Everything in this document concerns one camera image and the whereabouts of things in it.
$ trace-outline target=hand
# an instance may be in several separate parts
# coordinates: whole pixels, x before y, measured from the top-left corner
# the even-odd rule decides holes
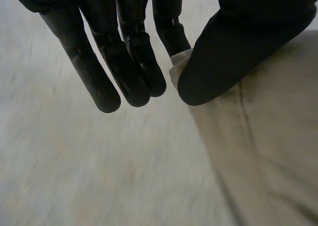
[[[219,0],[178,79],[181,99],[200,105],[228,91],[311,23],[315,1]]]
[[[80,75],[97,107],[116,111],[120,96],[97,60],[86,36],[82,11],[96,44],[127,101],[140,107],[162,95],[166,83],[145,32],[148,0],[20,0],[39,12]],[[153,0],[156,30],[170,56],[190,45],[178,17],[182,0]],[[117,14],[122,36],[120,38]]]

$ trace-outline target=finger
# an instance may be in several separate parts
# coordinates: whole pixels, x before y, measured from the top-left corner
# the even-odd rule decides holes
[[[191,48],[179,22],[182,0],[153,0],[156,30],[169,56]]]
[[[135,107],[150,99],[145,81],[118,32],[115,0],[85,0],[81,5],[98,48],[127,101]]]
[[[160,96],[166,90],[166,82],[151,47],[150,37],[145,31],[144,20],[148,0],[116,1],[120,27],[128,51],[138,65],[150,95]]]
[[[178,80],[189,105],[209,102],[300,34],[316,14],[313,0],[219,0]]]
[[[79,7],[68,5],[41,16],[60,40],[97,107],[105,113],[116,111],[120,97],[91,48]]]

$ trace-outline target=khaki trousers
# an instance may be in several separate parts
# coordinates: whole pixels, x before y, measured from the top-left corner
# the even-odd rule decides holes
[[[175,86],[190,54],[171,58]],[[318,225],[318,31],[189,109],[238,225]]]

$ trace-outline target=black glove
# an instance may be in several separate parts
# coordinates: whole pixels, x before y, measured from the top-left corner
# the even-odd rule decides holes
[[[300,34],[317,0],[219,0],[178,81],[189,105],[213,100]]]
[[[117,110],[121,100],[93,52],[80,14],[89,23],[98,48],[127,101],[145,105],[162,95],[166,83],[145,32],[148,0],[20,0],[39,12],[60,40],[97,107]],[[178,17],[182,0],[153,0],[156,29],[169,55],[190,48]],[[118,32],[117,13],[123,42]]]

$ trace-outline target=floor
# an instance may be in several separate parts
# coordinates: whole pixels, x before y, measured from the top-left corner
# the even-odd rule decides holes
[[[217,0],[184,0],[191,45],[217,10]],[[167,91],[113,114],[95,107],[39,15],[0,0],[0,20],[0,226],[233,225],[169,80],[151,4],[146,27]]]

